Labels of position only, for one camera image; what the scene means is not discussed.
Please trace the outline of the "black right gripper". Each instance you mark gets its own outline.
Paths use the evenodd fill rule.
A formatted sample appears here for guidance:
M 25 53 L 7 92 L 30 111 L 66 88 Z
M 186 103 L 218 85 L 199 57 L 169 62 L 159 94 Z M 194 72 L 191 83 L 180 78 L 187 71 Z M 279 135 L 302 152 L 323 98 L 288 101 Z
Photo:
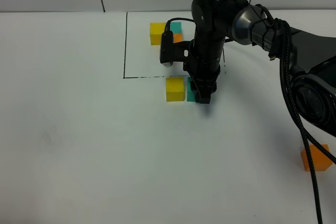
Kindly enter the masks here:
M 189 46 L 183 70 L 192 77 L 191 91 L 196 103 L 209 104 L 211 94 L 217 90 L 224 42 L 223 36 L 196 36 Z

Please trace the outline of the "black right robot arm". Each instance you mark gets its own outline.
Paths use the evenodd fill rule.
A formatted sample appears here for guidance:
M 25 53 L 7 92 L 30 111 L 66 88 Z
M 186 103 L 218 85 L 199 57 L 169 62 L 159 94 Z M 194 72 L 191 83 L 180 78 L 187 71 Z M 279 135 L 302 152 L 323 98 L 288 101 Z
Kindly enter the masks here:
M 279 59 L 283 93 L 309 123 L 335 135 L 335 39 L 317 36 L 273 18 L 247 0 L 193 0 L 195 35 L 190 48 L 198 66 L 191 89 L 198 103 L 216 91 L 224 42 L 259 46 Z

